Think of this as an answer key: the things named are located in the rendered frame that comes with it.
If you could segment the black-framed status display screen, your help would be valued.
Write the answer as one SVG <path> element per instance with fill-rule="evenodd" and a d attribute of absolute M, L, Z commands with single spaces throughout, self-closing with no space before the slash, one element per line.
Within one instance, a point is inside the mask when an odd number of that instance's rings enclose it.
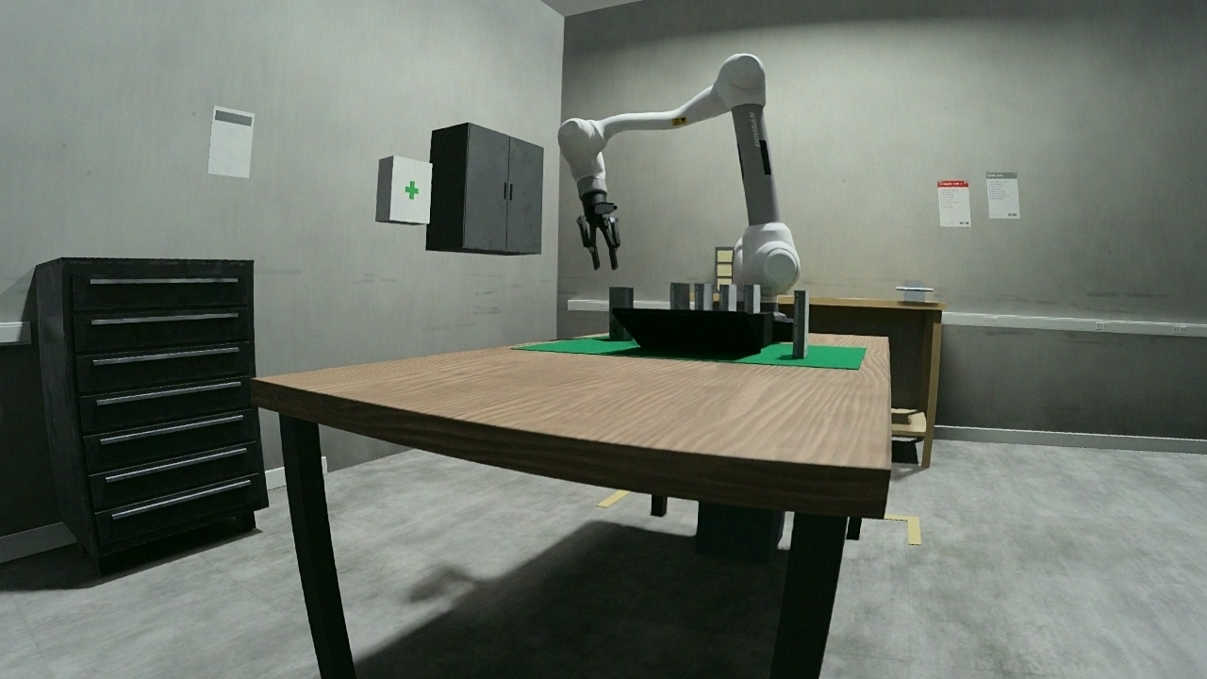
<path fill-rule="evenodd" d="M 613 306 L 612 314 L 639 347 L 760 353 L 747 312 Z"/>

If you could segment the green mat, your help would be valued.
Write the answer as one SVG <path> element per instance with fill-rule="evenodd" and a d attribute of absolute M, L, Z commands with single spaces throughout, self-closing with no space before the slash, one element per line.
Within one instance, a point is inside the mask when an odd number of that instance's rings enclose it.
<path fill-rule="evenodd" d="M 688 349 L 651 349 L 639 347 L 634 339 L 622 343 L 610 336 L 587 336 L 587 339 L 565 340 L 565 343 L 544 343 L 521 345 L 514 351 L 542 351 L 571 355 L 629 356 L 646 359 L 690 359 L 725 362 L 725 364 L 826 367 L 826 369 L 859 370 L 863 353 L 861 347 L 820 347 L 807 349 L 803 359 L 792 359 L 792 351 L 772 351 L 766 353 L 744 353 L 724 351 L 688 351 Z M 730 362 L 735 361 L 735 362 Z"/>

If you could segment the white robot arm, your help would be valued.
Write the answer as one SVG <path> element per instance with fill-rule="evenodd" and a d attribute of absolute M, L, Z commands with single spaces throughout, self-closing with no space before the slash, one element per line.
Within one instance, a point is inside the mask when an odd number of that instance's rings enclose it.
<path fill-rule="evenodd" d="M 736 285 L 737 302 L 744 302 L 744 285 L 760 285 L 760 312 L 772 312 L 774 321 L 776 315 L 777 321 L 783 321 L 787 315 L 779 314 L 779 304 L 772 302 L 779 302 L 779 295 L 794 287 L 801 276 L 801 259 L 791 229 L 781 223 L 772 177 L 763 110 L 766 107 L 766 66 L 751 53 L 736 53 L 719 71 L 719 78 L 710 89 L 700 90 L 690 103 L 674 111 L 622 113 L 600 121 L 567 119 L 559 128 L 559 146 L 576 178 L 581 201 L 591 191 L 607 197 L 601 151 L 606 150 L 610 137 L 622 130 L 675 129 L 731 112 L 750 212 L 750 227 L 744 229 L 733 252 L 731 285 Z"/>

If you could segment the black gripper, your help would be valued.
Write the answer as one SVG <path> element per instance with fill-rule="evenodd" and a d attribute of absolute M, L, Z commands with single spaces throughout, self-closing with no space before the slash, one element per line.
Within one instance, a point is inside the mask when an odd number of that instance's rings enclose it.
<path fill-rule="evenodd" d="M 600 268 L 600 261 L 596 246 L 596 232 L 599 227 L 601 232 L 604 232 L 604 238 L 606 238 L 606 242 L 610 248 L 610 262 L 612 271 L 616 271 L 616 268 L 618 268 L 616 251 L 620 248 L 620 228 L 618 227 L 620 219 L 610 218 L 610 213 L 604 213 L 604 215 L 596 213 L 594 205 L 597 205 L 597 203 L 600 201 L 607 203 L 606 194 L 604 194 L 602 192 L 591 191 L 590 193 L 587 193 L 587 197 L 582 198 L 583 209 L 585 210 L 585 216 L 579 215 L 579 218 L 576 221 L 579 224 L 579 232 L 583 245 L 585 245 L 585 248 L 589 248 L 589 252 L 591 253 L 591 267 L 594 267 L 594 270 L 597 270 L 597 268 Z M 612 235 L 610 232 L 608 221 Z M 587 232 L 587 222 L 589 223 L 590 232 Z"/>

